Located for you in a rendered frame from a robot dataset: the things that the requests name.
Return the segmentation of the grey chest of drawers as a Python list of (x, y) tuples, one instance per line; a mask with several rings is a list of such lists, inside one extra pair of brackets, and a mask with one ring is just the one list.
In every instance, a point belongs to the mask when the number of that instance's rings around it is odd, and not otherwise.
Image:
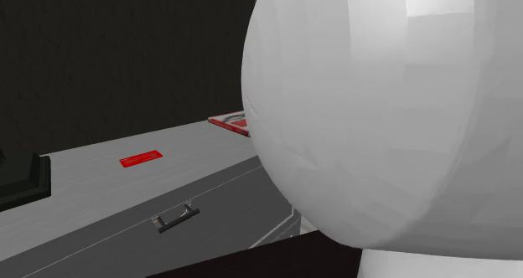
[[(152, 150), (163, 157), (119, 163)], [(146, 278), (300, 233), (251, 140), (206, 121), (51, 165), (50, 197), (0, 213), (0, 278)]]

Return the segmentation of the red and white book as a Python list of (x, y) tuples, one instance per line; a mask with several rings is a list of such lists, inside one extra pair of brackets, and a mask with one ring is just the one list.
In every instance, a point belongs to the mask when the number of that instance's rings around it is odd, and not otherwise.
[(225, 128), (229, 131), (241, 134), (242, 136), (250, 136), (244, 111), (236, 111), (224, 115), (212, 116), (208, 118), (208, 122)]

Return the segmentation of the dark robot stand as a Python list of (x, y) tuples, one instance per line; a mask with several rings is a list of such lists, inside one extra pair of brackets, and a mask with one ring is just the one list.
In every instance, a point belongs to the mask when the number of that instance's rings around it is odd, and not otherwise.
[(357, 278), (361, 256), (316, 230), (147, 278)]

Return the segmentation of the flat red card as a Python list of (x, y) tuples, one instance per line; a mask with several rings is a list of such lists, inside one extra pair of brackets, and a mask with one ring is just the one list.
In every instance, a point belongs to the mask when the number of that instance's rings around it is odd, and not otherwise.
[(152, 151), (149, 151), (149, 152), (140, 153), (140, 154), (133, 155), (133, 156), (130, 156), (130, 157), (125, 157), (123, 159), (120, 159), (119, 163), (124, 168), (127, 168), (127, 167), (132, 167), (132, 166), (139, 165), (139, 164), (144, 163), (144, 162), (149, 162), (149, 161), (152, 161), (152, 160), (156, 160), (156, 159), (159, 159), (159, 158), (162, 158), (162, 157), (163, 157), (162, 153), (160, 153), (157, 150), (152, 150)]

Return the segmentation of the black stepped base object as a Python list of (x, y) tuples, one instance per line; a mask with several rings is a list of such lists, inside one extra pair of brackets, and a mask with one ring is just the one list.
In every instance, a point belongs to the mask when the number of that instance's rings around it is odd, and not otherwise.
[(51, 194), (49, 156), (30, 152), (7, 157), (0, 149), (0, 213)]

